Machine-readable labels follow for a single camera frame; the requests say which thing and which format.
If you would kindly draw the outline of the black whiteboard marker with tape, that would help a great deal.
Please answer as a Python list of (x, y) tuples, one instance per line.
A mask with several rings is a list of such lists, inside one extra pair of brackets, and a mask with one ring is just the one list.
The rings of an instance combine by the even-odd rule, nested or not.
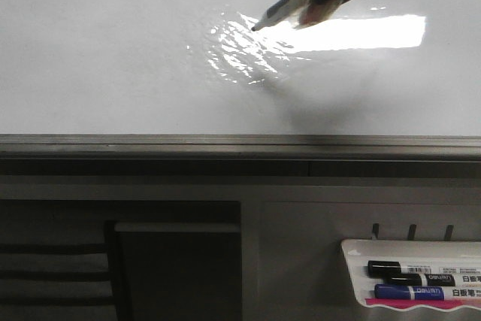
[(279, 0), (271, 5), (262, 18), (251, 28), (258, 32), (288, 20), (294, 29), (305, 29), (328, 20), (344, 0), (327, 0), (321, 4), (314, 0)]

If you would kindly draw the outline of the white whiteboard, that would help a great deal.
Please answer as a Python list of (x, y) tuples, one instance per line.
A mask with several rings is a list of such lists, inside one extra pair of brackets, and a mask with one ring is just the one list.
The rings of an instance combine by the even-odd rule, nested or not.
[(480, 134), (480, 0), (1, 0), (4, 134)]

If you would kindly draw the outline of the black capped whiteboard marker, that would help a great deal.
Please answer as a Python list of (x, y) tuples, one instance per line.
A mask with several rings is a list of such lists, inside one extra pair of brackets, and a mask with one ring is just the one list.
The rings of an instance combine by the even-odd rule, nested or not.
[(480, 275), (480, 264), (429, 261), (368, 261), (368, 274), (380, 277), (385, 274), (474, 274)]

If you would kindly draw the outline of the blue capped whiteboard marker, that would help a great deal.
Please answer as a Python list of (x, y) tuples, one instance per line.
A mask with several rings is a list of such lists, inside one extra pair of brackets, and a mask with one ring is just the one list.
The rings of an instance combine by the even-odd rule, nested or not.
[(403, 299), (417, 301), (480, 301), (479, 287), (455, 286), (402, 286), (377, 284), (374, 287), (376, 298)]

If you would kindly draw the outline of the black tray hook left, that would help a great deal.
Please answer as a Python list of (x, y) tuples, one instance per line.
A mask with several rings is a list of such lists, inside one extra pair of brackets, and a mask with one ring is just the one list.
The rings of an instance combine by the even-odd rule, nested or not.
[(371, 229), (371, 239), (373, 241), (378, 240), (379, 239), (379, 233), (380, 233), (380, 224), (374, 223), (372, 225), (372, 229)]

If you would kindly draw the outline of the black tray hook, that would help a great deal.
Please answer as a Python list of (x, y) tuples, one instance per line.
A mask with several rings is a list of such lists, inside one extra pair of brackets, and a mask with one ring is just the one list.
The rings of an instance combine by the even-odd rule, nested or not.
[(379, 233), (380, 233), (380, 224), (374, 223), (372, 225), (372, 229), (371, 229), (371, 239), (373, 241), (378, 240), (379, 239)]
[(409, 227), (409, 230), (408, 230), (408, 234), (407, 234), (407, 240), (408, 241), (413, 241), (415, 239), (415, 236), (416, 236), (416, 228), (417, 228), (417, 225), (416, 224), (411, 224), (410, 227)]
[(446, 226), (446, 230), (445, 230), (445, 235), (444, 235), (444, 241), (451, 241), (452, 240), (452, 234), (453, 234), (453, 231), (454, 231), (454, 225), (452, 224), (449, 224)]

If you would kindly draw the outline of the black tray hook middle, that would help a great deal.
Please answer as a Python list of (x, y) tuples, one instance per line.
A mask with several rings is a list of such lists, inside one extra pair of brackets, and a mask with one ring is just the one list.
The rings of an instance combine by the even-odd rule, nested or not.
[(416, 224), (411, 224), (410, 227), (409, 227), (409, 230), (408, 230), (408, 234), (407, 234), (407, 240), (408, 241), (413, 241), (415, 239), (415, 236), (416, 236), (416, 228), (417, 228), (417, 225)]

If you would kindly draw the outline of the black tray hook right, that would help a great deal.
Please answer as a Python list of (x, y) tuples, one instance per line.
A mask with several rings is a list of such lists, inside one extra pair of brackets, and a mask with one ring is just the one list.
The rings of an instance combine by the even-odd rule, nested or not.
[(454, 231), (454, 225), (452, 224), (449, 224), (446, 226), (446, 230), (445, 230), (445, 235), (444, 235), (444, 241), (451, 241), (452, 240), (452, 234), (453, 234), (453, 231)]

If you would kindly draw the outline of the white plastic marker tray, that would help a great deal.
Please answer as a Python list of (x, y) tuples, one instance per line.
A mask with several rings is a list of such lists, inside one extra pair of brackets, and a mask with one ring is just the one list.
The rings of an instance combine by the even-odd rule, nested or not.
[[(369, 241), (341, 242), (349, 275), (350, 301), (357, 320), (479, 320), (479, 241)], [(383, 279), (369, 275), (369, 261), (394, 262), (404, 273), (455, 274), (462, 300), (379, 300), (374, 287)]]

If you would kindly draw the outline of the dark panel with white edge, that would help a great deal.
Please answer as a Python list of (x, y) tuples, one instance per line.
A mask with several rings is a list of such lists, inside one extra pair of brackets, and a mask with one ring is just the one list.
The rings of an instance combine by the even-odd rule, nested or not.
[(118, 223), (136, 320), (240, 320), (241, 228), (234, 223)]

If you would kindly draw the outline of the black chair backrest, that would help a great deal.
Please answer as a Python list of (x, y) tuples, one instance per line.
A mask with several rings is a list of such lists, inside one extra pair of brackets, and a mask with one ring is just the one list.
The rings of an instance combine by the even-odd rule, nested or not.
[(3, 320), (131, 320), (113, 220), (26, 223), (1, 238)]

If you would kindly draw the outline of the grey aluminium whiteboard frame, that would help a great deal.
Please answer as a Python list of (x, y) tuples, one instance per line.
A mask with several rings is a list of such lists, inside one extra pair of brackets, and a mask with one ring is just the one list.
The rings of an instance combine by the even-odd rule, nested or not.
[(3, 175), (478, 178), (480, 139), (367, 135), (3, 135)]

